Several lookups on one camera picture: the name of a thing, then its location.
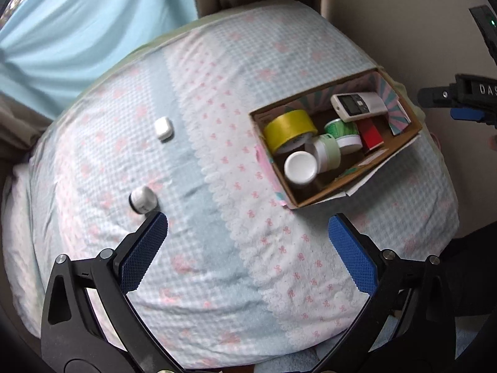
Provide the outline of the red rectangular box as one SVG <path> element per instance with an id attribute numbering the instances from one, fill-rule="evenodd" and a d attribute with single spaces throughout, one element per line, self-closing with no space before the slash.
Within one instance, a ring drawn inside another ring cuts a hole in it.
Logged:
<path id="1" fill-rule="evenodd" d="M 380 132 L 376 129 L 371 119 L 357 120 L 355 124 L 367 152 L 375 150 L 384 144 Z"/>

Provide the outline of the pale green cream jar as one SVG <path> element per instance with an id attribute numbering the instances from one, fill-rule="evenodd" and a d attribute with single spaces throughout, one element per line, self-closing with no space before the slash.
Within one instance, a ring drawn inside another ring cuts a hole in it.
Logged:
<path id="1" fill-rule="evenodd" d="M 318 173 L 335 170 L 341 164 L 340 147 L 337 140 L 329 134 L 312 138 L 304 148 L 316 159 Z"/>

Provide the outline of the white jar black lid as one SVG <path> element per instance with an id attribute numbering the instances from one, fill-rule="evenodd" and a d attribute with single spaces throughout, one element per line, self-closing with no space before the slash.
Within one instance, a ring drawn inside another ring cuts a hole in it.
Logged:
<path id="1" fill-rule="evenodd" d="M 293 152 L 284 163 L 285 178 L 293 185 L 309 185 L 317 176 L 317 160 L 309 152 Z"/>

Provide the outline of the light blue curtain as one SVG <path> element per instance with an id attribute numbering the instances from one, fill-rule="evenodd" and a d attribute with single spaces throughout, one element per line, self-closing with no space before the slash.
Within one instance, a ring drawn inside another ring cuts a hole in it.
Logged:
<path id="1" fill-rule="evenodd" d="M 24 0 L 1 28 L 1 92 L 57 118 L 128 54 L 197 17 L 194 0 Z"/>

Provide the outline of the pastel checked bed quilt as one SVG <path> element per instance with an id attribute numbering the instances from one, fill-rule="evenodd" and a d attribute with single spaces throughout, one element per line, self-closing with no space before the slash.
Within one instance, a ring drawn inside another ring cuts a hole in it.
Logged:
<path id="1" fill-rule="evenodd" d="M 256 159 L 252 111 L 373 63 L 298 2 L 240 8 L 166 36 L 118 65 L 54 121 L 13 169 L 2 244 L 13 306 L 39 336 L 59 254 L 96 256 L 142 224 L 146 185 L 167 240 L 130 300 L 187 368 L 252 365 L 311 348 L 352 323 L 366 296 L 328 239 L 346 214 L 408 259 L 455 236 L 458 201 L 428 131 L 352 196 L 289 210 Z M 156 119 L 174 135 L 159 141 Z"/>

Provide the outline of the open cardboard box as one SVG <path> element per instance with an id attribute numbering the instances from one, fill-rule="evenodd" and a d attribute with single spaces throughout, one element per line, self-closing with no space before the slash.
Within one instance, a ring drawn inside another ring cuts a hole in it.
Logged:
<path id="1" fill-rule="evenodd" d="M 421 132 L 407 102 L 377 68 L 251 112 L 257 161 L 290 209 L 360 186 Z"/>

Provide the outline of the white earbuds case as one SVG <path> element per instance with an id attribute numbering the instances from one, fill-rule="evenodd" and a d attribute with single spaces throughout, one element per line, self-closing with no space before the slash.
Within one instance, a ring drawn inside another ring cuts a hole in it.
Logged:
<path id="1" fill-rule="evenodd" d="M 159 141 L 168 140 L 174 135 L 174 126 L 167 116 L 156 119 L 153 123 L 153 129 Z"/>

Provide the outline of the yellow tape roll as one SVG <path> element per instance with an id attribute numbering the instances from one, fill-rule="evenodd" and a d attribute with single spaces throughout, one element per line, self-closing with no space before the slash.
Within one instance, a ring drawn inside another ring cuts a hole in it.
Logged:
<path id="1" fill-rule="evenodd" d="M 317 127 L 303 109 L 276 117 L 263 129 L 266 146 L 273 156 L 295 150 L 317 135 Z"/>

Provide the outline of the white remote control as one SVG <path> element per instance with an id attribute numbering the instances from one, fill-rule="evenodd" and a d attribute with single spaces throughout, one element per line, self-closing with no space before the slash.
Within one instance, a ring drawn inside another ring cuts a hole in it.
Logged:
<path id="1" fill-rule="evenodd" d="M 375 92 L 334 94 L 330 103 L 338 117 L 345 123 L 387 115 L 387 106 Z"/>

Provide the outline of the green striped white jar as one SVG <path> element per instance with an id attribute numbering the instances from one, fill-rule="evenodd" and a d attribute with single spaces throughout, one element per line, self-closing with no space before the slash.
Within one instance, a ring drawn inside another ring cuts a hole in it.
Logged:
<path id="1" fill-rule="evenodd" d="M 361 136 L 354 122 L 345 123 L 337 118 L 329 121 L 324 131 L 335 138 L 342 155 L 358 152 L 362 148 Z"/>

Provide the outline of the white pill bottle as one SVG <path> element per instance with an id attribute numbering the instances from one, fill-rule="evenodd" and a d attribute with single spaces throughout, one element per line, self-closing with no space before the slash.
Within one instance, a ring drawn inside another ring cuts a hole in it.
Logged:
<path id="1" fill-rule="evenodd" d="M 138 186 L 129 195 L 130 207 L 137 214 L 144 215 L 157 208 L 156 194 L 146 185 Z"/>

